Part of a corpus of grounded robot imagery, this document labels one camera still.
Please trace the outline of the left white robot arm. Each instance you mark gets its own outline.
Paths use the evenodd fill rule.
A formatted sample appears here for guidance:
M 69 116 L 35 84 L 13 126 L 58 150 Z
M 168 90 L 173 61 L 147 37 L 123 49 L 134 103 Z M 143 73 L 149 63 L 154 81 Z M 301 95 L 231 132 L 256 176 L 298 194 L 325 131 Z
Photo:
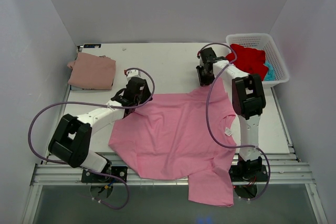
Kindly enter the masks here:
M 105 182 L 111 177 L 108 160 L 90 150 L 91 137 L 115 121 L 124 119 L 135 107 L 151 100 L 148 83 L 140 77 L 130 77 L 103 107 L 82 115 L 64 115 L 51 138 L 48 150 L 72 168 L 86 168 L 94 177 Z

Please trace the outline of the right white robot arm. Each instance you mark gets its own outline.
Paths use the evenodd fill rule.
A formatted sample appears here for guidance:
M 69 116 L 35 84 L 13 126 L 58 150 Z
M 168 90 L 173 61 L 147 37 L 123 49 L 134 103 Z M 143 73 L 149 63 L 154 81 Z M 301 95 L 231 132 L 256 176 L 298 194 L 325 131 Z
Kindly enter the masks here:
M 218 78 L 229 85 L 229 99 L 240 123 L 238 163 L 231 166 L 229 175 L 235 181 L 250 180 L 259 173 L 266 173 L 259 151 L 259 122 L 266 99 L 260 75 L 238 69 L 233 64 L 237 59 L 236 52 L 231 51 L 234 59 L 228 60 L 218 57 L 210 45 L 204 46 L 197 53 L 200 63 L 196 70 L 200 85 L 211 86 L 209 93 Z

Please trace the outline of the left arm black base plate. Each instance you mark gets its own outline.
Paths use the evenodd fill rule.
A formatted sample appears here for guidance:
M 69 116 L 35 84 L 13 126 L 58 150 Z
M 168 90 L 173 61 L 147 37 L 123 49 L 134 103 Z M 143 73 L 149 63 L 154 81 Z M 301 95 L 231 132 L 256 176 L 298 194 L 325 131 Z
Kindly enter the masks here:
M 101 176 L 88 171 L 83 171 L 81 175 L 82 183 L 120 183 L 120 180 L 127 181 L 128 168 L 126 166 L 108 166 L 102 173 L 115 176 L 119 179 L 108 176 Z

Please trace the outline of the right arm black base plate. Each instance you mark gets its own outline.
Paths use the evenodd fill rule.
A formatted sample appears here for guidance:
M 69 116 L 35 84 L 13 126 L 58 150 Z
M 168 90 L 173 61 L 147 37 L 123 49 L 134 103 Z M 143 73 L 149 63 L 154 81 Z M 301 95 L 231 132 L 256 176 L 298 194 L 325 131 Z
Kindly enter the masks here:
M 232 182 L 266 182 L 268 174 L 266 166 L 262 163 L 262 158 L 244 161 L 239 159 L 236 165 L 232 165 L 229 169 L 229 175 Z

